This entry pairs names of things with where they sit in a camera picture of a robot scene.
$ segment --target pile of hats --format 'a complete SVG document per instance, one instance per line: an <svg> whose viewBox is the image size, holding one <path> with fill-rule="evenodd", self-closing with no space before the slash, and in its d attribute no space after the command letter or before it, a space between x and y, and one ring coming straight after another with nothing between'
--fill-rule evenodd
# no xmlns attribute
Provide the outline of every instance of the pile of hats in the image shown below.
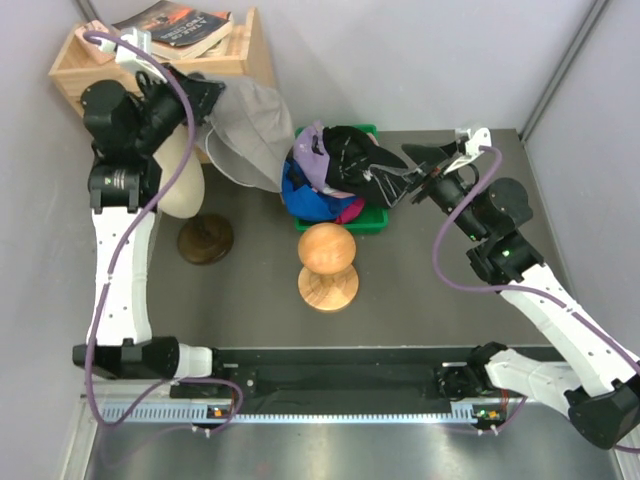
<svg viewBox="0 0 640 480"><path fill-rule="evenodd" d="M407 164L371 134L320 122L305 128L284 164L282 197L292 215L348 223L365 204L393 208L407 193Z"/></svg>

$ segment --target gray hat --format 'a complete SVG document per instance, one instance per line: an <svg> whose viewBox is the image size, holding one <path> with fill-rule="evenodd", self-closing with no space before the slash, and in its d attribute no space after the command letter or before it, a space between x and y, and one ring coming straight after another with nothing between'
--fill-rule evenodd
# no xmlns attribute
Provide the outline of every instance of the gray hat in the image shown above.
<svg viewBox="0 0 640 480"><path fill-rule="evenodd" d="M249 77L205 78L222 81L227 88L201 128L198 145L230 180L280 192L284 161L294 141L284 100L277 90Z"/></svg>

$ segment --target wooden ball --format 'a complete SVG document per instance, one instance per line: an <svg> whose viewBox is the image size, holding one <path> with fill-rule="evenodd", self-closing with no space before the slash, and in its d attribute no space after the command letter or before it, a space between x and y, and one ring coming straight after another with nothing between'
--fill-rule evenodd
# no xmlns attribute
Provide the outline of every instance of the wooden ball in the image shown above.
<svg viewBox="0 0 640 480"><path fill-rule="evenodd" d="M319 223L300 237L298 256L312 272L333 275L353 263L356 241L342 225Z"/></svg>

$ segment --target wooden base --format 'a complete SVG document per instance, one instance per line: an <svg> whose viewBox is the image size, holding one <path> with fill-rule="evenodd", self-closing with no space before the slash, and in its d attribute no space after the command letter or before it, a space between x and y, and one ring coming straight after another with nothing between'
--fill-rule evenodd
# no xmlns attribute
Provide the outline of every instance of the wooden base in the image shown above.
<svg viewBox="0 0 640 480"><path fill-rule="evenodd" d="M178 251L195 265L209 265L222 260L233 246L233 229L221 215L196 215L178 234Z"/></svg>
<svg viewBox="0 0 640 480"><path fill-rule="evenodd" d="M358 272L353 265L333 275L319 275L303 267L298 276L298 290L303 300L325 313L339 312L349 306L359 285Z"/></svg>

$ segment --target wooden shelf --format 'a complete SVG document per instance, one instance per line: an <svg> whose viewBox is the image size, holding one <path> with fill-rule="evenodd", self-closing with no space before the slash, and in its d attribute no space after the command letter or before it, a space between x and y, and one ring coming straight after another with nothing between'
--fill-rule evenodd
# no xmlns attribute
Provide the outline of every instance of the wooden shelf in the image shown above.
<svg viewBox="0 0 640 480"><path fill-rule="evenodd" d="M74 35L77 27L76 25L71 29L49 71L49 76L58 90L75 111L82 116L80 96L89 85L100 80L117 80L127 90L139 92L133 75L120 68L115 62L98 65L93 61ZM258 10L251 8L247 13L246 23L236 25L231 35L231 42L225 56L171 60L170 63L185 74L202 72L246 75L262 85L275 87L271 56Z"/></svg>

